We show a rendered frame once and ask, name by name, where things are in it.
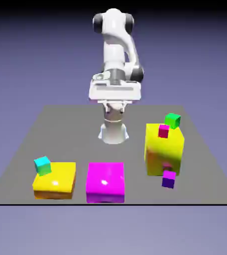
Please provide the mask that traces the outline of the large flat yellow box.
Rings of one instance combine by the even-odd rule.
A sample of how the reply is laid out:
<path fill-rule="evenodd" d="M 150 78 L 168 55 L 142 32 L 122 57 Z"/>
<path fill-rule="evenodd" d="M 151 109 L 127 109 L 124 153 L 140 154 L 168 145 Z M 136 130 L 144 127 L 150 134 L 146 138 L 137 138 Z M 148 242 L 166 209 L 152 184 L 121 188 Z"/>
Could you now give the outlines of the large flat yellow box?
<path fill-rule="evenodd" d="M 75 162 L 51 162 L 51 173 L 36 177 L 32 183 L 35 199 L 72 199 L 76 181 Z"/>

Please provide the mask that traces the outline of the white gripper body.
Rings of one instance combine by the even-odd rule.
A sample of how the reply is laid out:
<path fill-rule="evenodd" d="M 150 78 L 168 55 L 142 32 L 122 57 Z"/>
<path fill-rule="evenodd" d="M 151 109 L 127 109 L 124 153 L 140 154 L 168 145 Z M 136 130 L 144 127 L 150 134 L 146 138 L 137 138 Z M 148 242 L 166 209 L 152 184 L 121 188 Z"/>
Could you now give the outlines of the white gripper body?
<path fill-rule="evenodd" d="M 110 80 L 92 80 L 89 99 L 94 101 L 139 101 L 141 84 L 132 81 L 120 81 L 120 85 L 111 85 Z"/>

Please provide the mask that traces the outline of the large tall yellow box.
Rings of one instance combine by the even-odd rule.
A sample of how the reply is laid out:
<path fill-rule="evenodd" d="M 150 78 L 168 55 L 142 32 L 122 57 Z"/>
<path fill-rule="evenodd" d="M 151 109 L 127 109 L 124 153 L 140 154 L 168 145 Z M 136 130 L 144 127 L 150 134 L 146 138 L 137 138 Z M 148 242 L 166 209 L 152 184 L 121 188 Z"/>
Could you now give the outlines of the large tall yellow box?
<path fill-rule="evenodd" d="M 180 174 L 184 136 L 179 127 L 169 129 L 168 137 L 158 136 L 160 124 L 146 124 L 144 161 L 147 175 L 162 176 L 164 169 Z"/>

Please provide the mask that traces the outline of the small green cube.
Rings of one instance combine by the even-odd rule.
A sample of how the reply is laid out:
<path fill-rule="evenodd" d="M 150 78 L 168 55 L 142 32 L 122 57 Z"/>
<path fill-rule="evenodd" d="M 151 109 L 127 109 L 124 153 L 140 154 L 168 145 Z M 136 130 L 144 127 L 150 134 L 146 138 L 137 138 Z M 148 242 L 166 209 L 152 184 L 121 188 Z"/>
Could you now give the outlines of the small green cube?
<path fill-rule="evenodd" d="M 175 113 L 169 113 L 165 116 L 164 123 L 171 129 L 176 129 L 180 126 L 181 116 Z"/>

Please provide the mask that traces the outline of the small purple cube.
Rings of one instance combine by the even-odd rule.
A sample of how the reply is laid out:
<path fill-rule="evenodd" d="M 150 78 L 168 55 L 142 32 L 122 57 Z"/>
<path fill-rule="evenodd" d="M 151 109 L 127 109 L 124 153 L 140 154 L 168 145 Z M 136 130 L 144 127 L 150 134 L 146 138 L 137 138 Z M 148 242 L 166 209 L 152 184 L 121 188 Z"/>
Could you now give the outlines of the small purple cube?
<path fill-rule="evenodd" d="M 162 176 L 162 187 L 173 189 L 176 179 L 176 173 L 170 170 L 164 170 Z"/>

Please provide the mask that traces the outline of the small cyan cube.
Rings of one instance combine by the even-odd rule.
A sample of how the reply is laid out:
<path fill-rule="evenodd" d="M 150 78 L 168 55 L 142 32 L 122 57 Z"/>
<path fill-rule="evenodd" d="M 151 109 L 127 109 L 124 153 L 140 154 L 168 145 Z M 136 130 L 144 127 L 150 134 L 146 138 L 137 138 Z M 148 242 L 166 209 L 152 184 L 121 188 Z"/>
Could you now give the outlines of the small cyan cube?
<path fill-rule="evenodd" d="M 51 162 L 47 156 L 43 156 L 34 160 L 35 169 L 39 176 L 51 173 Z"/>

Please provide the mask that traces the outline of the small red cube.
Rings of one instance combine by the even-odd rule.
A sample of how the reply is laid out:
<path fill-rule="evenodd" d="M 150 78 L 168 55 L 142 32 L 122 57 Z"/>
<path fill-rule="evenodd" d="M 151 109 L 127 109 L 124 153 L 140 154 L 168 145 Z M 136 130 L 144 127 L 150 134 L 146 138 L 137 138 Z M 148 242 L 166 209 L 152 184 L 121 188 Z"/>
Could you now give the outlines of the small red cube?
<path fill-rule="evenodd" d="M 160 124 L 158 128 L 158 137 L 168 138 L 169 129 L 170 129 L 169 125 Z"/>

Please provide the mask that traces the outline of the large magenta box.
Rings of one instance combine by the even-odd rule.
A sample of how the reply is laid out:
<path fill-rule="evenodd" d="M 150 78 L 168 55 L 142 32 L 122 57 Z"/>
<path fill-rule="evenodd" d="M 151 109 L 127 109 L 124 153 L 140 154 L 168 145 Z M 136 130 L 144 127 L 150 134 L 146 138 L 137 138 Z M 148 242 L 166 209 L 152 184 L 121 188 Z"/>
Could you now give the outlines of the large magenta box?
<path fill-rule="evenodd" d="M 123 162 L 90 162 L 86 180 L 87 203 L 123 203 L 125 178 Z"/>

